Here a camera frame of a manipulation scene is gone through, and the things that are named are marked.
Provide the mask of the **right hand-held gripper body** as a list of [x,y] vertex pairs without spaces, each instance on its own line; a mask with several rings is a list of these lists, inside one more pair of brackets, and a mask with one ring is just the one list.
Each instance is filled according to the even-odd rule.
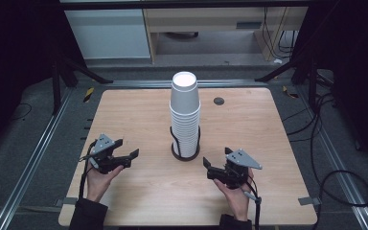
[[261,170],[263,166],[252,158],[243,149],[233,150],[231,154],[225,155],[225,172],[228,176],[226,185],[230,189],[237,189],[247,182],[248,169]]

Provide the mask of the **yellow black tape strip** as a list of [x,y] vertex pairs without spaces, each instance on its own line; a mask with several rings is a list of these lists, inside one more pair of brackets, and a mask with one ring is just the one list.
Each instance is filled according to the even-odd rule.
[[282,91],[288,96],[288,97],[290,97],[290,98],[292,98],[292,99],[298,99],[299,98],[299,96],[298,96],[298,94],[297,93],[290,93],[289,92],[289,90],[288,90],[288,88],[286,87],[286,86],[282,86]]
[[94,87],[89,87],[88,89],[87,89],[87,91],[86,91],[86,93],[85,93],[85,96],[84,96],[84,98],[83,98],[83,102],[84,103],[87,103],[87,102],[89,102],[89,100],[90,100],[90,98],[91,98],[91,96],[92,96],[92,94],[93,94],[93,92],[94,92]]

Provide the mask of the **grey table bracket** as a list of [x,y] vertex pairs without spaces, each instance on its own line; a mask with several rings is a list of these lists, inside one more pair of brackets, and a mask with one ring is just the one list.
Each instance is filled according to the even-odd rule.
[[64,197],[55,201],[56,207],[62,207],[63,205],[75,205],[78,199],[76,197]]
[[305,206],[305,205],[317,206],[317,205],[320,205],[322,203],[322,201],[319,197],[309,197],[309,196],[299,197],[298,201],[299,201],[301,206]]

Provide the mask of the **white cabinet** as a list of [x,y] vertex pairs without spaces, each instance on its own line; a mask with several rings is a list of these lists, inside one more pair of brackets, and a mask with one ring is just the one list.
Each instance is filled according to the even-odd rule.
[[84,59],[149,58],[141,10],[66,11]]

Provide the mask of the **dark curtain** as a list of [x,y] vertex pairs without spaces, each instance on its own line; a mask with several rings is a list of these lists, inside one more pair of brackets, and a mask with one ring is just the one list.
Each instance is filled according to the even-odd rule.
[[334,74],[333,93],[368,149],[368,0],[310,6],[296,52],[314,50],[317,66]]
[[41,8],[59,0],[0,0],[0,134],[30,85],[52,77],[77,84],[74,70],[62,60],[84,66],[81,50],[65,12]]

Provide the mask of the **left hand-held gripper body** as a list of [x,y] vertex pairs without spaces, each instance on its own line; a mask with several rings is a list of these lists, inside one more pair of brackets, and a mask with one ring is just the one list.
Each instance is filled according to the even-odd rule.
[[113,151],[115,149],[116,142],[102,133],[96,140],[88,160],[99,173],[108,174],[112,171],[110,166],[112,164]]

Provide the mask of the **stack of white cups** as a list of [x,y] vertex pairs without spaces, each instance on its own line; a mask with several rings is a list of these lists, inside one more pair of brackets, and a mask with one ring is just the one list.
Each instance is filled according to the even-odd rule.
[[171,109],[171,119],[171,127],[176,135],[183,138],[196,136],[200,121],[200,107],[191,114],[180,114]]

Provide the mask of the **person's left hand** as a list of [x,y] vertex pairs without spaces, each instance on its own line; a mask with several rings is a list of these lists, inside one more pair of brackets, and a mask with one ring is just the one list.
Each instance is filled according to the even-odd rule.
[[86,198],[94,202],[100,202],[112,180],[119,175],[123,169],[123,166],[118,166],[108,174],[102,174],[98,172],[97,169],[91,167],[87,172]]

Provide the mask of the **light wooden desk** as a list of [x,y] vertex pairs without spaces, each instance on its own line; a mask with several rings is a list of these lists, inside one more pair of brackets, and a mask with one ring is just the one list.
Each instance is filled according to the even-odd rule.
[[143,10],[151,59],[160,33],[253,31],[264,60],[274,59],[283,31],[299,31],[307,7]]

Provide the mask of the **black metal stand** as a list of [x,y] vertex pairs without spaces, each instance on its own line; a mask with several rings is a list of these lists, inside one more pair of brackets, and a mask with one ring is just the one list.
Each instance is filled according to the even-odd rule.
[[100,83],[110,84],[112,80],[107,80],[94,72],[90,71],[87,67],[78,64],[68,57],[56,57],[52,64],[52,86],[53,86],[53,98],[54,108],[53,114],[59,113],[61,107],[61,92],[60,92],[60,81],[64,81],[67,87],[74,87],[77,85],[78,80],[74,75],[74,72],[78,71],[88,78]]
[[309,81],[308,103],[312,111],[317,114],[319,105],[316,99],[316,85],[318,79],[317,61],[314,51],[303,50],[293,57],[289,62],[283,64],[269,74],[256,79],[257,82],[268,82],[275,77],[286,72],[286,70],[294,68],[295,72],[291,78],[294,84],[301,84],[304,80]]

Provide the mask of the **metal floor rail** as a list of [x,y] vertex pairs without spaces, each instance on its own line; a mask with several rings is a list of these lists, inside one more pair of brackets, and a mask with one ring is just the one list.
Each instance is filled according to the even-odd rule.
[[[233,88],[233,87],[266,87],[265,82],[251,79],[246,80],[199,80],[197,85],[201,88]],[[114,80],[106,86],[118,89],[151,89],[170,88],[170,80]]]
[[[302,86],[297,86],[296,90],[300,95],[304,106],[308,110],[308,114],[312,118],[312,129],[310,132],[310,165],[315,181],[319,185],[319,195],[323,196],[326,194],[326,183],[329,182],[332,177],[335,177],[342,190],[344,198],[336,198],[336,195],[332,195],[331,199],[340,204],[345,204],[351,207],[360,229],[368,230],[368,182],[359,174],[349,171],[346,165],[342,162],[342,159],[331,141],[327,130],[323,127],[321,112],[319,111],[315,114],[309,106],[308,91]],[[327,98],[327,95],[316,98],[319,110]],[[315,140],[320,143],[321,147],[325,151],[325,157],[331,164],[332,168],[332,170],[327,172],[323,178],[318,175],[315,168],[313,155]]]
[[48,125],[45,127],[40,139],[38,140],[27,165],[11,192],[11,195],[5,202],[5,205],[0,209],[0,230],[8,229],[12,218],[14,217],[14,214],[35,175],[41,159],[51,142],[73,92],[74,88],[66,87],[64,89],[64,95],[60,98],[58,111],[51,116]]

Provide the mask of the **person's right hand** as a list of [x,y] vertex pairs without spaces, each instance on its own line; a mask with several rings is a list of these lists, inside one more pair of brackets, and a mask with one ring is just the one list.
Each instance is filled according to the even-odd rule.
[[214,183],[218,189],[224,194],[227,203],[232,211],[234,219],[239,221],[248,221],[248,208],[249,197],[245,193],[251,193],[251,183],[253,181],[254,174],[251,169],[248,169],[247,182],[242,184],[237,189],[229,189],[225,184],[217,179],[214,179]]

